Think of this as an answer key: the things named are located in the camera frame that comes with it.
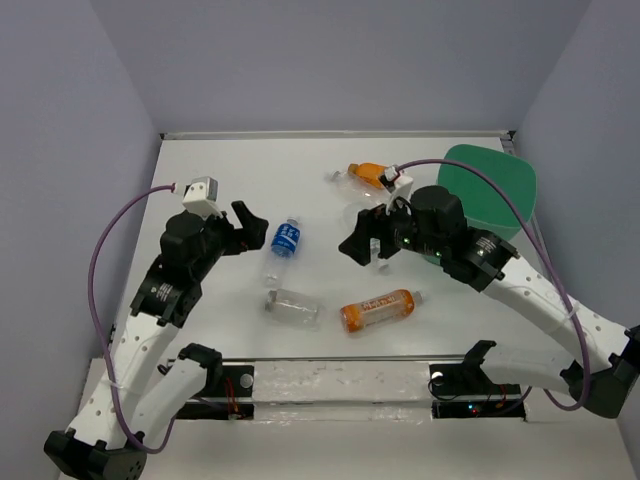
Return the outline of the small clear bottle white cap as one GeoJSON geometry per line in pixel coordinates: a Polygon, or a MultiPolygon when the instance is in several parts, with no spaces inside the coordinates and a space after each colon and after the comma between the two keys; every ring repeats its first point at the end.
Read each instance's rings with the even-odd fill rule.
{"type": "Polygon", "coordinates": [[[381,257],[381,242],[375,238],[370,240],[369,269],[377,275],[388,275],[390,273],[388,260],[381,257]]]}

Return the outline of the blue label water bottle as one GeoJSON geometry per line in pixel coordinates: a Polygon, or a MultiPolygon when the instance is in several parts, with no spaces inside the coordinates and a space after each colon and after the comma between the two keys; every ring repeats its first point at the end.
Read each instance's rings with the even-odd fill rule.
{"type": "Polygon", "coordinates": [[[263,280],[269,288],[279,288],[292,264],[301,237],[301,219],[289,216],[275,230],[264,266],[263,280]]]}

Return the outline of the small orange bottle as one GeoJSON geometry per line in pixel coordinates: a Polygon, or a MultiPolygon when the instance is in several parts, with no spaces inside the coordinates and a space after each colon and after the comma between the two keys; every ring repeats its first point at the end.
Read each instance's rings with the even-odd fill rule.
{"type": "Polygon", "coordinates": [[[392,183],[386,176],[388,167],[376,163],[351,163],[347,173],[363,185],[376,190],[386,190],[392,183]]]}

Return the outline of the clear jar metal lid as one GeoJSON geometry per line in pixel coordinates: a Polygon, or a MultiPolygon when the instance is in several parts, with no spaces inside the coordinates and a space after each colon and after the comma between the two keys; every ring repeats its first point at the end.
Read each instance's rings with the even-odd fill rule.
{"type": "Polygon", "coordinates": [[[269,320],[299,329],[318,330],[321,310],[317,299],[286,289],[269,290],[264,301],[269,320]]]}

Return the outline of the large orange juice bottle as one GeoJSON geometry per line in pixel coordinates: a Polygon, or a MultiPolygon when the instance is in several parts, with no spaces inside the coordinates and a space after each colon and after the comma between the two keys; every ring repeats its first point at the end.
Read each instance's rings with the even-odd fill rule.
{"type": "Polygon", "coordinates": [[[340,309],[344,330],[359,333],[372,326],[409,317],[427,299],[424,291],[397,289],[390,293],[346,305],[340,309]]]}

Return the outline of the clear crushed plastic bottle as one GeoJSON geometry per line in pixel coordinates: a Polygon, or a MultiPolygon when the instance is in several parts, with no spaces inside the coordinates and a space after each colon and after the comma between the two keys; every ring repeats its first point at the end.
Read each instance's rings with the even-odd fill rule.
{"type": "Polygon", "coordinates": [[[325,180],[342,200],[368,208],[385,203],[389,196],[386,190],[377,189],[348,171],[331,171],[325,175],[325,180]]]}

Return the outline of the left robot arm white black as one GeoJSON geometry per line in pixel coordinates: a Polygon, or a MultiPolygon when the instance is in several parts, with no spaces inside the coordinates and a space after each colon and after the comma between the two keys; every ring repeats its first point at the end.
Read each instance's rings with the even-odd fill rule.
{"type": "Polygon", "coordinates": [[[89,400],[62,431],[49,434],[45,454],[75,479],[137,479],[148,455],[166,446],[176,414],[194,395],[221,383],[222,356],[191,343],[153,387],[147,385],[160,357],[202,296],[201,284],[224,255],[259,250],[267,220],[241,201],[234,227],[213,206],[172,216],[160,237],[160,253],[130,305],[117,344],[105,355],[106,371],[89,400]]]}

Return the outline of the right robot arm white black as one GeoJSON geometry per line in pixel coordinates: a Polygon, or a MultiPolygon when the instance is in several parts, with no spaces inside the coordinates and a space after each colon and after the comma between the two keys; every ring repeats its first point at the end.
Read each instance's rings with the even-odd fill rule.
{"type": "Polygon", "coordinates": [[[568,395],[597,416],[619,416],[639,378],[638,328],[625,328],[571,297],[562,298],[509,242],[469,226],[460,199],[446,188],[422,187],[408,200],[360,211],[339,250],[366,266],[373,239],[380,243],[382,259],[401,250],[437,257],[452,279],[514,310],[560,347],[527,352],[480,340],[447,377],[473,392],[492,384],[541,388],[568,395]]]}

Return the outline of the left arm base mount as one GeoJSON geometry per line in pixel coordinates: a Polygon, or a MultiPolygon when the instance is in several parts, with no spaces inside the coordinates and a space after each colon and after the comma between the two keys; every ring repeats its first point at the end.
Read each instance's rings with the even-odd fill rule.
{"type": "Polygon", "coordinates": [[[255,367],[250,363],[225,362],[220,379],[208,381],[177,414],[178,420],[252,420],[255,405],[255,367]]]}

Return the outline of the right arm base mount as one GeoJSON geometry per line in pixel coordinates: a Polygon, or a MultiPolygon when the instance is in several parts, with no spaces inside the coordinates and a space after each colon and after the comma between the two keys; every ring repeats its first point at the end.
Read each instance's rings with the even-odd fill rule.
{"type": "Polygon", "coordinates": [[[520,385],[493,383],[481,370],[466,370],[461,363],[432,364],[427,388],[436,420],[526,419],[520,385]]]}

